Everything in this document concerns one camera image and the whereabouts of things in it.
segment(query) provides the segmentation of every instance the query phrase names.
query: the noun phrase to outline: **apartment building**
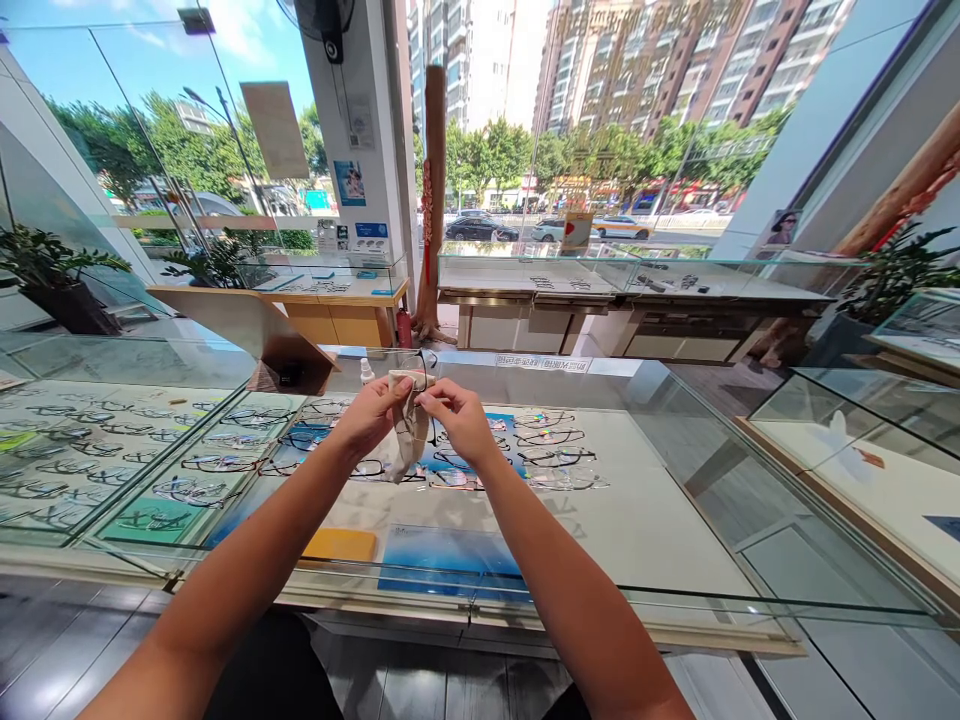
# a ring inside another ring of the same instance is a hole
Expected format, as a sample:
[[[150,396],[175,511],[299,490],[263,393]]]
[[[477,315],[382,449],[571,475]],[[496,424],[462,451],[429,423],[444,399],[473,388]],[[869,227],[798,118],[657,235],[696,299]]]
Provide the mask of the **apartment building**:
[[[447,117],[533,128],[550,0],[414,0],[407,14],[414,116],[424,117],[428,65],[447,71]]]
[[[746,126],[802,94],[854,2],[748,0],[684,17],[672,0],[559,0],[535,127],[613,123],[650,138],[668,116]]]

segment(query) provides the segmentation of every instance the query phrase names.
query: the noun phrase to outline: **woman portrait photo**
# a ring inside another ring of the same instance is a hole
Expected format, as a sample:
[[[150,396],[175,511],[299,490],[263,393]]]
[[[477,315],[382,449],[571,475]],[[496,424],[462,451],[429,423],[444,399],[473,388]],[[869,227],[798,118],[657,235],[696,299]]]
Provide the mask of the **woman portrait photo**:
[[[793,231],[797,229],[797,212],[781,210],[777,221],[770,226],[773,233],[767,238],[767,245],[789,245],[793,242]]]

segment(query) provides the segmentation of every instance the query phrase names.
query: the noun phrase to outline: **potted plant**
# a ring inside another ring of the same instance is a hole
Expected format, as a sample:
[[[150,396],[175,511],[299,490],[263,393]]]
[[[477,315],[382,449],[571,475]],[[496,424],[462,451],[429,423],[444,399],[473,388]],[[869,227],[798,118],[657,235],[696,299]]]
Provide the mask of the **potted plant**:
[[[861,255],[870,263],[843,291],[837,314],[804,358],[807,367],[852,364],[844,355],[873,355],[879,346],[866,339],[922,288],[958,287],[960,270],[943,267],[939,260],[960,250],[930,250],[931,242],[955,228],[916,235],[920,223],[900,228],[879,250]]]
[[[96,266],[130,272],[126,260],[99,250],[71,250],[53,233],[19,223],[0,230],[0,269],[20,280],[21,293],[72,333],[119,335],[120,325],[80,280],[84,269]]]

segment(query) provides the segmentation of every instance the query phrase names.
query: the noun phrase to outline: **finger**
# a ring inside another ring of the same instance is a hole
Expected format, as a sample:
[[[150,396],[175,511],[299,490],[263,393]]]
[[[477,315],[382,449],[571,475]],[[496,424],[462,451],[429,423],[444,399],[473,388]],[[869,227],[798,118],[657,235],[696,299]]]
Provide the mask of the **finger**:
[[[387,390],[380,398],[380,410],[386,413],[392,407],[400,405],[407,399],[407,395],[413,389],[413,380],[411,378],[401,378],[400,382],[393,386],[393,390]]]
[[[433,395],[428,395],[425,392],[420,393],[420,395],[417,396],[417,402],[420,403],[420,407],[427,411],[427,415],[435,417],[444,427],[455,417],[454,413]]]

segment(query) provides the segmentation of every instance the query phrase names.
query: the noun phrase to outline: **black car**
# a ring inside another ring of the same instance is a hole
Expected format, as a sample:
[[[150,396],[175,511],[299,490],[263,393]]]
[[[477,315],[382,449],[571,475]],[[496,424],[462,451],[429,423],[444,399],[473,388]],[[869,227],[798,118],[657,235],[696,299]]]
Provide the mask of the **black car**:
[[[448,240],[496,240],[499,242],[517,242],[520,231],[517,228],[501,225],[491,218],[457,218],[447,225]]]

